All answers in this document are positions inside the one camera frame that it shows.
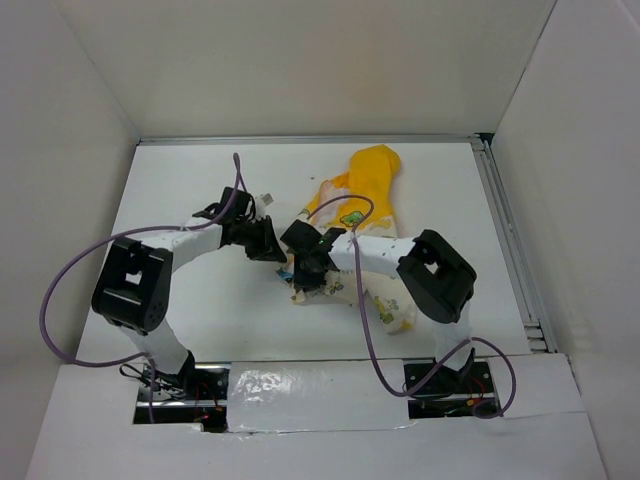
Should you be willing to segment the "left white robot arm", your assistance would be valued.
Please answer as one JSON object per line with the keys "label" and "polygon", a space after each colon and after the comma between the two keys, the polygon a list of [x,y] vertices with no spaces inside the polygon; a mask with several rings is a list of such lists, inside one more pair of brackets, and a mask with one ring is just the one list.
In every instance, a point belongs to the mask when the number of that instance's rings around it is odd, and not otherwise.
{"label": "left white robot arm", "polygon": [[177,339],[167,320],[173,273],[226,246],[241,246],[252,261],[282,263],[266,207],[269,194],[257,197],[231,187],[220,201],[196,212],[175,231],[113,241],[96,288],[92,310],[124,333],[155,364],[155,377],[176,399],[195,393],[203,381],[195,358]]}

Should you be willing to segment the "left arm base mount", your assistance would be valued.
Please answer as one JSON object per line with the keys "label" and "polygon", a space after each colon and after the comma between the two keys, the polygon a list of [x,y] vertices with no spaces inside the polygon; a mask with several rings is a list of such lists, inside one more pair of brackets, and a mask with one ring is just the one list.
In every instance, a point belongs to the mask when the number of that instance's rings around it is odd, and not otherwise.
{"label": "left arm base mount", "polygon": [[138,387],[133,424],[192,424],[208,433],[226,432],[230,368],[230,364],[197,364],[195,386],[182,391],[159,378],[151,390],[147,365],[120,366],[120,375]]}

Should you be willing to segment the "yellow and cream baby jacket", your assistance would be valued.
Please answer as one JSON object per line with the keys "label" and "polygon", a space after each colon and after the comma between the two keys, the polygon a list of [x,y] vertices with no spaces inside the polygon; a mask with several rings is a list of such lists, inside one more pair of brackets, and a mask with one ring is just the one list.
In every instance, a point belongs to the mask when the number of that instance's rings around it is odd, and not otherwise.
{"label": "yellow and cream baby jacket", "polygon": [[[391,201],[394,177],[401,159],[386,145],[361,149],[350,159],[346,172],[324,181],[316,195],[296,216],[320,233],[331,227],[384,238],[398,236]],[[362,272],[362,292],[369,295],[388,334],[412,329],[417,308],[399,279]]]}

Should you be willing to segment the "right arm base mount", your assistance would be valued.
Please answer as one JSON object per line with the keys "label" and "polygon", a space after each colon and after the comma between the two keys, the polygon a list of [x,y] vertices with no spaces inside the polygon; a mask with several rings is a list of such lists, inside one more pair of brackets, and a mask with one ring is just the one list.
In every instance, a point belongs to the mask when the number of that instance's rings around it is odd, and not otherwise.
{"label": "right arm base mount", "polygon": [[443,367],[407,398],[412,420],[491,416],[500,409],[495,383],[486,360],[469,364],[464,377]]}

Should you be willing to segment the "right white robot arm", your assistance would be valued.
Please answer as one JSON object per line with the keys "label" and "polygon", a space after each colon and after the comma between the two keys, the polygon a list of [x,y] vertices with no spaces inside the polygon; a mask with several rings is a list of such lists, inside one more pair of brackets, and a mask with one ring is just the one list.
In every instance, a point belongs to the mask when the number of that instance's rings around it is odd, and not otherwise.
{"label": "right white robot arm", "polygon": [[[355,274],[356,292],[366,348],[382,386],[392,396],[414,395],[435,375],[441,388],[460,391],[471,379],[474,360],[469,325],[469,302],[477,274],[471,265],[436,231],[416,238],[358,235],[343,228],[320,233],[301,220],[294,221],[280,240],[294,255],[295,286],[310,287],[309,280],[329,271]],[[436,364],[413,388],[396,390],[384,377],[376,357],[363,305],[363,274],[399,279],[419,312],[434,322]]]}

